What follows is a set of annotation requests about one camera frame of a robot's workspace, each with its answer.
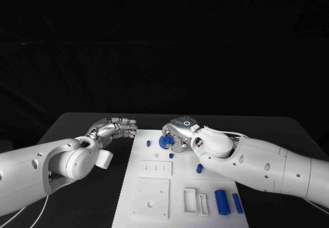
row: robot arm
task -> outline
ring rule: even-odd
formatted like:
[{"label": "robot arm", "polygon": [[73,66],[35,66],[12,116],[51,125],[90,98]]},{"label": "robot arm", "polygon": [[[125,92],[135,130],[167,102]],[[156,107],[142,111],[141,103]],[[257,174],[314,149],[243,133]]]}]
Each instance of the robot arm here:
[{"label": "robot arm", "polygon": [[329,208],[329,197],[324,197],[329,192],[329,162],[243,134],[201,128],[191,120],[181,117],[164,128],[164,135],[171,133],[177,140],[167,145],[172,151],[193,149],[203,166],[231,180],[256,190],[302,197]]},{"label": "robot arm", "polygon": [[119,137],[133,138],[136,129],[136,120],[105,118],[86,136],[2,153],[0,216],[81,180],[94,165],[107,169],[113,154],[103,148]]}]

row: blue object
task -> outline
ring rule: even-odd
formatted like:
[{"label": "blue object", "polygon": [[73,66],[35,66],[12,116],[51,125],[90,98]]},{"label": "blue object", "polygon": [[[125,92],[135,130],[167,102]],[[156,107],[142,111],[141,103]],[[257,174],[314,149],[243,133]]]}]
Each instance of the blue object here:
[{"label": "blue object", "polygon": [[219,203],[219,213],[221,215],[230,215],[230,207],[229,207],[229,198],[227,198],[227,193],[224,190],[217,190],[216,191],[216,197],[217,197],[217,203]]},{"label": "blue object", "polygon": [[167,136],[162,136],[159,139],[159,145],[164,149],[168,149],[167,148],[168,144],[174,144],[174,137],[171,134],[167,134]]},{"label": "blue object", "polygon": [[204,168],[203,164],[198,164],[198,168],[197,168],[197,172],[198,172],[198,173],[203,172],[203,168]]},{"label": "blue object", "polygon": [[234,198],[234,202],[236,202],[239,214],[243,214],[244,211],[243,211],[242,203],[240,203],[240,200],[239,200],[239,194],[234,194],[234,195],[233,195],[233,198]]}]

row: black table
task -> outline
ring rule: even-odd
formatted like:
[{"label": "black table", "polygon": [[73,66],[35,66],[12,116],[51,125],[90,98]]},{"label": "black table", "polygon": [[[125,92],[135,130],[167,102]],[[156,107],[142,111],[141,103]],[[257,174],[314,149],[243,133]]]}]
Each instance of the black table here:
[{"label": "black table", "polygon": [[[41,143],[48,143],[86,134],[90,126],[105,117],[138,120],[141,129],[161,130],[181,115],[158,114],[96,114],[66,113]],[[299,123],[286,117],[201,116],[191,115],[201,125],[221,131],[233,131],[266,140],[294,152],[329,161]],[[125,181],[133,139],[116,139],[106,148],[115,154],[107,170],[94,167],[90,175],[60,189],[48,199],[44,215],[35,228],[110,228]],[[237,184],[247,214],[249,225],[255,227],[318,227],[329,222],[329,215],[304,199],[257,191]],[[29,228],[44,207],[45,200],[34,203],[8,227]],[[15,213],[0,217],[0,224]]]}]

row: black backdrop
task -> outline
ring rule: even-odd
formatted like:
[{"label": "black backdrop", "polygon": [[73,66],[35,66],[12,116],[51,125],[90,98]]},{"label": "black backdrop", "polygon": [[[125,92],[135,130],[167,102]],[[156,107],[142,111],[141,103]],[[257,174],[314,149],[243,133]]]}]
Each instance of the black backdrop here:
[{"label": "black backdrop", "polygon": [[66,112],[288,116],[328,132],[327,1],[0,2],[0,128]]}]

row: blue gear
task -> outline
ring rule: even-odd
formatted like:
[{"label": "blue gear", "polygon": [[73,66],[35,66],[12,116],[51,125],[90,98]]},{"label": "blue gear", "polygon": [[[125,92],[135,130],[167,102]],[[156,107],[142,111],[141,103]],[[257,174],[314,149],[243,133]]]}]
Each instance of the blue gear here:
[{"label": "blue gear", "polygon": [[167,136],[162,136],[159,139],[159,145],[164,149],[168,149],[167,148],[168,144],[174,144],[174,137],[171,134],[167,134]]}]

